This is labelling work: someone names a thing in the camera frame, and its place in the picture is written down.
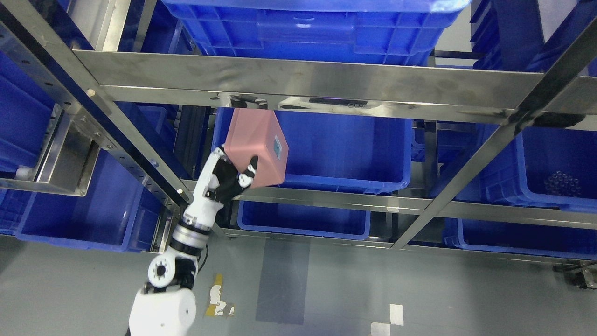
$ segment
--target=shelving rack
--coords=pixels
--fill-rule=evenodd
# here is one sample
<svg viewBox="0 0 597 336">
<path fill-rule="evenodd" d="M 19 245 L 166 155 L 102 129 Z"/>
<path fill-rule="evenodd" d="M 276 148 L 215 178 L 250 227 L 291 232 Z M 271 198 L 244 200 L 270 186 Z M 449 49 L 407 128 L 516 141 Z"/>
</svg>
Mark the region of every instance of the shelving rack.
<svg viewBox="0 0 597 336">
<path fill-rule="evenodd" d="M 378 213 L 379 219 L 372 222 L 372 236 L 367 240 L 258 233 L 240 230 L 234 225 L 216 225 L 214 232 L 222 236 L 271 237 L 576 264 L 577 261 L 573 260 L 460 251 L 412 245 L 409 242 L 436 217 L 597 230 L 597 214 L 594 213 L 453 200 L 523 128 L 531 126 L 533 119 L 540 115 L 585 115 L 582 122 L 569 128 L 597 130 L 597 78 L 578 76 L 597 56 L 597 20 L 585 29 L 549 71 L 537 74 L 115 52 L 114 45 L 118 45 L 120 39 L 118 32 L 122 32 L 127 19 L 126 9 L 139 5 L 138 2 L 101 1 L 100 6 L 116 9 L 113 13 L 105 10 L 102 12 L 104 15 L 91 18 L 101 22 L 96 25 L 100 32 L 98 40 L 90 44 L 56 0 L 0 0 L 0 50 L 19 64 L 61 106 L 64 117 L 78 134 L 85 135 L 100 148 L 109 151 L 163 201 L 172 216 L 163 216 L 158 225 L 154 252 L 164 249 L 170 223 L 176 222 L 180 212 L 192 201 L 195 181 L 181 179 L 181 164 L 175 156 L 170 152 L 157 151 L 152 144 L 159 139 L 143 136 L 115 102 L 216 108 L 228 106 L 234 95 L 242 93 L 266 99 L 269 107 L 276 109 L 279 102 L 289 98 L 366 100 L 378 107 L 363 109 L 357 104 L 352 109 L 344 109 L 342 113 L 426 120 L 426 137 L 430 139 L 428 143 L 433 143 L 435 138 L 437 124 L 434 121 L 500 125 L 433 199 L 406 197 L 401 193 L 374 196 L 283 188 L 248 190 L 238 197 L 238 200 L 370 210 Z M 144 10 L 137 18 L 140 24 L 136 38 L 141 42 L 143 29 L 147 28 L 147 16 L 151 15 L 155 1 L 145 1 L 144 5 Z M 317 112 L 337 113 L 333 107 L 330 105 Z M 93 162 L 97 148 L 92 146 L 91 150 L 95 152 L 79 152 L 78 156 Z M 426 163 L 423 166 L 423 175 L 426 176 L 423 184 L 427 187 L 437 177 L 436 158 L 436 149 L 427 146 Z M 80 166 L 86 170 L 79 175 L 88 176 L 89 164 Z M 55 181 L 54 186 L 48 188 L 47 183 L 42 187 L 42 182 L 35 178 L 31 181 L 0 179 L 0 187 L 4 188 L 75 195 L 85 192 L 84 183 L 76 188 L 60 183 Z M 419 190 L 418 194 L 424 195 L 424 190 Z M 414 220 L 398 225 L 392 214 L 412 215 Z"/>
</svg>

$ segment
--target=pink box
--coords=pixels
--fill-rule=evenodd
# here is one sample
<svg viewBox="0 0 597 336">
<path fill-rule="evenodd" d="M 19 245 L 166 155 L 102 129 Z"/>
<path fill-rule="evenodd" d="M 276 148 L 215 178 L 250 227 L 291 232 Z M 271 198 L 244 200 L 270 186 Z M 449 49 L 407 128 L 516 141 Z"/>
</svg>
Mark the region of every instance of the pink box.
<svg viewBox="0 0 597 336">
<path fill-rule="evenodd" d="M 239 172 L 247 169 L 251 157 L 259 156 L 252 188 L 284 181 L 288 144 L 272 110 L 234 109 L 224 150 Z"/>
</svg>

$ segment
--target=metal beam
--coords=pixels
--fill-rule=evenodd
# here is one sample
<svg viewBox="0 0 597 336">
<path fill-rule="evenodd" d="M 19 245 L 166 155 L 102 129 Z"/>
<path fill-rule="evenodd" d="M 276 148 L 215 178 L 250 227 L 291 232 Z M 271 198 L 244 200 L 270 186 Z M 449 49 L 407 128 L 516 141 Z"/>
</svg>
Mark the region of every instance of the metal beam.
<svg viewBox="0 0 597 336">
<path fill-rule="evenodd" d="M 219 107 L 227 104 L 222 94 L 247 93 L 279 110 L 471 123 L 502 123 L 541 78 L 412 66 L 87 50 L 75 54 L 115 100 Z M 576 78 L 547 111 L 597 114 L 597 97 L 581 94 L 595 90 L 597 78 Z M 580 97 L 580 108 L 572 108 Z"/>
<path fill-rule="evenodd" d="M 131 0 L 76 0 L 69 16 L 94 49 L 116 51 Z"/>
<path fill-rule="evenodd" d="M 386 242 L 373 242 L 369 240 L 346 240 L 346 239 L 335 239 L 326 237 L 310 237 L 310 236 L 298 236 L 294 234 L 284 233 L 267 233 L 267 232 L 256 232 L 256 231 L 245 231 L 245 230 L 234 230 L 234 229 L 223 229 L 229 237 L 251 237 L 251 238 L 267 238 L 267 239 L 279 239 L 279 240 L 290 240 L 293 242 L 305 242 L 313 244 L 333 244 L 333 245 L 348 245 L 348 246 L 360 246 L 366 248 L 381 248 L 387 249 L 392 246 L 392 243 Z M 469 257 L 469 258 L 483 258 L 483 259 L 502 259 L 522 262 L 534 262 L 539 264 L 552 264 L 552 265 L 579 265 L 582 261 L 575 259 L 561 259 L 552 258 L 548 256 L 534 256 L 534 255 L 519 255 L 514 253 L 499 253 L 499 252 L 483 252 L 483 251 L 467 251 L 461 249 L 447 249 L 447 248 L 433 248 L 430 246 L 419 246 L 419 245 L 406 245 L 402 248 L 401 252 L 414 252 L 414 253 L 427 253 L 431 255 L 451 255 L 454 257 Z"/>
<path fill-rule="evenodd" d="M 401 249 L 406 246 L 516 135 L 541 116 L 543 109 L 575 79 L 585 66 L 597 57 L 595 41 L 597 41 L 597 18 L 543 75 L 539 83 L 518 105 L 516 112 L 487 139 L 392 248 Z"/>
<path fill-rule="evenodd" d="M 196 181 L 183 180 L 183 182 L 188 189 L 195 189 Z M 275 187 L 249 189 L 237 196 L 236 199 L 264 203 L 402 213 L 405 215 L 421 215 L 432 202 L 428 198 L 349 194 Z M 451 201 L 437 216 L 597 230 L 597 214 L 565 212 L 556 209 Z"/>
<path fill-rule="evenodd" d="M 425 139 L 425 160 L 423 162 L 423 171 L 425 178 L 426 195 L 435 186 L 439 177 L 438 167 L 438 126 L 435 121 L 426 120 L 424 122 L 424 139 Z"/>
</svg>

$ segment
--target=robotic hand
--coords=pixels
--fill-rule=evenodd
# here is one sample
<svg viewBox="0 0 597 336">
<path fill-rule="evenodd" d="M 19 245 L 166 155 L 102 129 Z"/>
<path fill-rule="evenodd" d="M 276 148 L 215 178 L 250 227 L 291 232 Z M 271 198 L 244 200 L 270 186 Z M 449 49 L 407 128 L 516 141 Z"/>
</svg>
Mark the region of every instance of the robotic hand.
<svg viewBox="0 0 597 336">
<path fill-rule="evenodd" d="M 198 258 L 205 249 L 217 212 L 253 183 L 257 156 L 240 173 L 222 147 L 207 159 L 193 192 L 194 201 L 175 227 L 167 250 L 147 270 L 149 279 L 135 296 L 128 320 L 132 336 L 184 336 L 196 314 L 191 291 Z"/>
</svg>

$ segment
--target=cable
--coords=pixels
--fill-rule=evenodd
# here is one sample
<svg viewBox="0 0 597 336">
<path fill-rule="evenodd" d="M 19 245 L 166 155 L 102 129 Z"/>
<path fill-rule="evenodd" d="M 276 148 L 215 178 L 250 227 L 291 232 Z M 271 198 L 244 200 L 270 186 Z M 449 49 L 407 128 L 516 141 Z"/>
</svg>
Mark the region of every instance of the cable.
<svg viewBox="0 0 597 336">
<path fill-rule="evenodd" d="M 199 270 L 197 270 L 197 273 L 199 273 L 201 271 L 201 269 L 203 269 L 203 266 L 205 266 L 205 262 L 207 261 L 207 257 L 209 255 L 210 255 L 210 247 L 207 244 L 205 244 L 205 258 L 203 259 L 201 266 L 199 266 Z"/>
</svg>

